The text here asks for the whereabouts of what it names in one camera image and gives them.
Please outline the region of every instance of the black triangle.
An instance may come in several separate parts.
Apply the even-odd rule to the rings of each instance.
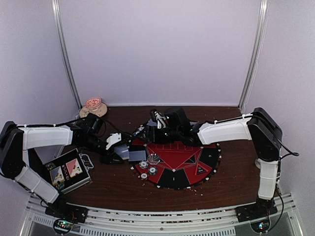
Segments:
[[[201,166],[197,165],[197,175],[206,173],[207,171],[203,169]]]
[[[187,161],[185,161],[185,163],[196,163],[196,157],[195,157],[195,155],[193,155],[190,159],[188,159]]]

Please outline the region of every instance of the cable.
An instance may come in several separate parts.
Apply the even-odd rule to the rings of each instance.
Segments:
[[[103,136],[105,135],[106,131],[107,131],[106,122],[103,121],[103,120],[102,120],[102,122],[103,122],[103,124],[104,124],[104,132],[103,132],[101,135],[98,135],[98,136],[97,136],[98,138],[103,137]]]
[[[277,139],[277,141],[281,144],[281,146],[288,152],[288,154],[290,155],[293,155],[293,156],[299,156],[300,154],[298,152],[292,152],[276,135],[276,133],[273,131],[272,127],[270,127],[270,125],[268,124],[267,121],[265,121],[263,118],[259,117],[259,116],[248,116],[248,117],[245,117],[245,118],[249,118],[249,117],[253,117],[253,118],[257,118],[259,119],[262,123],[264,123],[265,126],[267,126],[270,130],[270,132],[274,135],[274,137]]]
[[[2,137],[0,138],[0,142],[2,141],[2,139],[4,139],[5,138],[5,136],[7,136],[9,133],[11,133],[14,129],[16,129],[16,128],[18,128],[19,126],[14,126],[13,128],[11,128],[11,129],[9,129],[9,130],[7,130],[3,135],[2,135]]]
[[[110,124],[110,126],[112,126],[117,132],[119,132],[119,133],[122,133],[122,134],[125,134],[125,135],[127,135],[127,136],[129,136],[130,137],[130,139],[132,139],[132,140],[136,140],[136,139],[139,139],[139,140],[142,140],[142,141],[144,141],[142,138],[140,138],[140,137],[135,137],[135,136],[133,136],[132,134],[130,134],[129,132],[123,132],[123,131],[121,131],[119,128],[117,128],[112,122],[110,122],[109,120],[105,120],[105,122],[107,122],[108,124]]]
[[[243,117],[235,117],[235,118],[230,118],[230,119],[223,119],[223,120],[219,120],[217,121],[217,124],[220,124],[220,123],[224,123],[224,122],[228,122],[228,121],[233,121],[233,120],[238,120],[238,119],[242,119]]]
[[[41,205],[42,207],[44,207],[44,208],[49,208],[49,209],[52,210],[54,213],[56,213],[59,217],[61,217],[61,219],[65,219],[66,221],[69,221],[69,222],[71,222],[71,223],[74,224],[73,219],[72,219],[72,220],[68,219],[67,216],[65,216],[65,215],[62,214],[62,213],[59,213],[59,212],[58,212],[57,210],[55,210],[52,206],[50,206],[50,205],[46,202],[46,200],[44,200],[41,196],[39,196],[39,195],[37,195],[37,194],[36,194],[36,196],[41,199],[40,205]]]
[[[280,160],[284,159],[284,158],[287,157],[287,156],[291,156],[291,155],[292,155],[291,153],[287,153],[286,155],[282,156],[282,157],[280,158]]]
[[[275,226],[279,223],[279,221],[280,221],[280,219],[281,219],[281,216],[282,216],[282,214],[283,214],[283,212],[284,212],[284,200],[282,199],[282,196],[281,196],[281,194],[280,194],[279,191],[278,191],[278,186],[277,186],[277,188],[276,188],[276,192],[277,192],[277,194],[278,194],[278,196],[279,196],[279,198],[280,198],[280,200],[281,200],[281,202],[282,202],[282,209],[281,209],[281,213],[280,213],[279,218],[277,219],[277,221],[275,222],[275,224],[274,224],[267,232],[270,232],[273,228],[275,228]]]

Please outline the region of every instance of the metal pole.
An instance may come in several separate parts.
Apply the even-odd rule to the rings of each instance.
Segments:
[[[258,53],[259,53],[260,46],[262,43],[264,28],[266,25],[267,8],[268,8],[268,0],[261,0],[256,36],[255,36],[254,47],[253,47],[253,51],[252,51],[252,58],[250,61],[250,66],[249,66],[248,72],[247,72],[246,81],[244,84],[242,96],[241,96],[240,102],[238,104],[238,108],[241,111],[243,111],[245,109],[245,102],[246,102],[246,99],[249,95],[251,84],[253,81],[257,57],[258,57]]]
[[[62,25],[60,9],[59,9],[59,0],[52,0],[52,6],[53,6],[53,13],[54,13],[54,18],[55,18],[55,22],[56,22],[56,27],[57,27],[57,31],[58,31],[58,36],[59,36],[59,43],[60,43],[61,52],[62,52],[62,56],[63,56],[63,63],[64,63],[65,71],[66,71],[68,81],[70,84],[70,89],[71,89],[72,94],[74,96],[77,107],[80,110],[82,108],[82,105],[81,105],[81,101],[80,101],[77,87],[76,87],[75,82],[74,82],[68,52],[67,52],[67,49],[65,46],[65,39],[64,39],[64,34],[63,34],[63,25]]]

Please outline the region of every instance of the black arm segment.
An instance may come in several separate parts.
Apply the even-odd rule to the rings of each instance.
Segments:
[[[257,156],[264,161],[277,161],[280,157],[282,130],[262,108],[255,108],[248,122]]]

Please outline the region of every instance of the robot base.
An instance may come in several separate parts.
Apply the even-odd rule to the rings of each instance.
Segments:
[[[272,201],[272,205],[267,208],[262,207],[259,203],[254,203],[246,206],[239,206],[235,208],[238,222],[244,222],[249,220],[255,220],[266,217],[278,212],[275,202]]]
[[[69,215],[71,215],[71,218],[73,217],[74,223],[85,223],[85,219],[88,215],[88,209],[81,206],[74,206],[67,204],[67,212],[69,212]],[[59,214],[57,214],[55,211],[51,210],[49,207],[46,208],[45,214],[51,215],[56,218],[61,218]]]

